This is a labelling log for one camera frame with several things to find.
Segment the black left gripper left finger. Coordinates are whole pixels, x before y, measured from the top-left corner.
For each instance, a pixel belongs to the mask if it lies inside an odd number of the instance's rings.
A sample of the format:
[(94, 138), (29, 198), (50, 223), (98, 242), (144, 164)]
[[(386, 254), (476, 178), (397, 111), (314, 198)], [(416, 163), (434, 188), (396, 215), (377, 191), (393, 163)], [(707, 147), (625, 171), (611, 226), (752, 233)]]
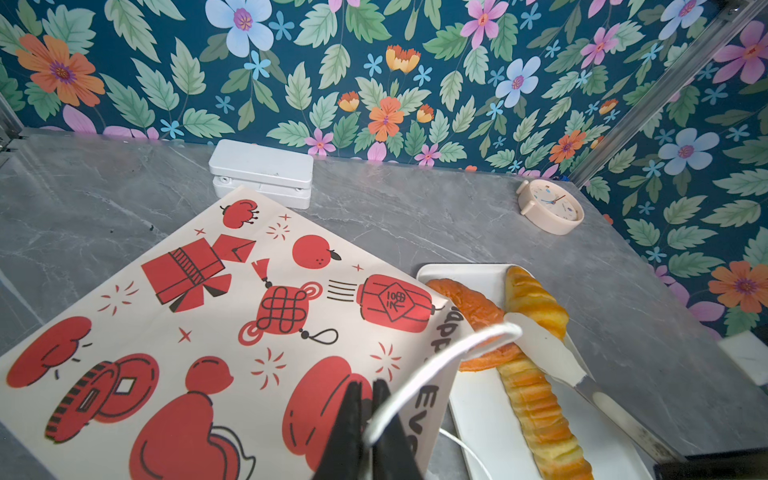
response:
[(356, 480), (363, 455), (362, 384), (351, 382), (344, 394), (313, 480)]

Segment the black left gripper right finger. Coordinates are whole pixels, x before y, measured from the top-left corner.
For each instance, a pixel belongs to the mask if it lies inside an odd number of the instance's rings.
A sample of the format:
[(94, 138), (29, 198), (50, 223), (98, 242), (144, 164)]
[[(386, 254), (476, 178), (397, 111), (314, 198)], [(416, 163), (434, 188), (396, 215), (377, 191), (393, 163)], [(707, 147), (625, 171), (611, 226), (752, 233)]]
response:
[(373, 384), (372, 417), (367, 425), (367, 478), (423, 478), (399, 419), (400, 394), (392, 394), (386, 381)]

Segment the red white paper bag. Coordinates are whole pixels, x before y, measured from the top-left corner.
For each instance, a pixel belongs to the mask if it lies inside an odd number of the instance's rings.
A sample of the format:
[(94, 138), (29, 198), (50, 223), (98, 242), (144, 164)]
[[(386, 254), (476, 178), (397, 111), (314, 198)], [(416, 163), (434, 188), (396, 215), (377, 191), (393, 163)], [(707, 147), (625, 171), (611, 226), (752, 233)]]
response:
[(471, 327), (444, 296), (238, 188), (1, 359), (1, 421), (60, 479), (308, 479), (351, 383)]

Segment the metal tongs white tips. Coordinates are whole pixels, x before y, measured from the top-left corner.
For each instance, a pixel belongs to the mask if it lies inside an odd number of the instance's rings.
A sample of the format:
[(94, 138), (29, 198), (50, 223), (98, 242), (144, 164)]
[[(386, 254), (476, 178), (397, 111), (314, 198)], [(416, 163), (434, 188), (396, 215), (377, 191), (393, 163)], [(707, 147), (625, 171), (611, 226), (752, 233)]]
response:
[(507, 313), (504, 321), (522, 331), (514, 343), (540, 370), (576, 391), (649, 457), (657, 463), (686, 462), (681, 453), (607, 395), (554, 334), (521, 313)]

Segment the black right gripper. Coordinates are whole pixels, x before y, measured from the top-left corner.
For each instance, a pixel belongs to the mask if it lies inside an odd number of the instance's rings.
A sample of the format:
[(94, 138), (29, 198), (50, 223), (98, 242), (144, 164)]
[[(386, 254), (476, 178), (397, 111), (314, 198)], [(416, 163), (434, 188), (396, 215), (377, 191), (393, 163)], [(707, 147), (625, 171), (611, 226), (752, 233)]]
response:
[(767, 449), (755, 448), (687, 456), (653, 467), (657, 480), (766, 479)]

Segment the brown round pastry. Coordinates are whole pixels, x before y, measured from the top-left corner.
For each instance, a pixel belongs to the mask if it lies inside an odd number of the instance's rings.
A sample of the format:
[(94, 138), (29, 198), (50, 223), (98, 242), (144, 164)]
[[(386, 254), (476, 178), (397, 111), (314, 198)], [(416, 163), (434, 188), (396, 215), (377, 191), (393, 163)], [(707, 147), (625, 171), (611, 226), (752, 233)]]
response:
[[(429, 280), (426, 285), (450, 299), (475, 331), (503, 321), (505, 313), (502, 309), (482, 293), (472, 290), (460, 282), (443, 278)], [(461, 372), (481, 372), (498, 368), (523, 357), (522, 350), (512, 343), (479, 358), (464, 361), (459, 370)]]

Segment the long twisted bread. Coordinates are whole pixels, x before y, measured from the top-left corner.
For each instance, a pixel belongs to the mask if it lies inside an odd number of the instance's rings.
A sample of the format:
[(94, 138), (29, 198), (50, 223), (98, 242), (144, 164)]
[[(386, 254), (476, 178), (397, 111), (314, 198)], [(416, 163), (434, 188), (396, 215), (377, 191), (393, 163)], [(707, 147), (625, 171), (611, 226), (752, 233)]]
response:
[[(521, 313), (559, 340), (565, 339), (567, 311), (519, 266), (506, 272), (505, 310)], [(540, 476), (543, 479), (591, 479), (592, 466), (571, 432), (543, 371), (523, 354), (497, 371)]]

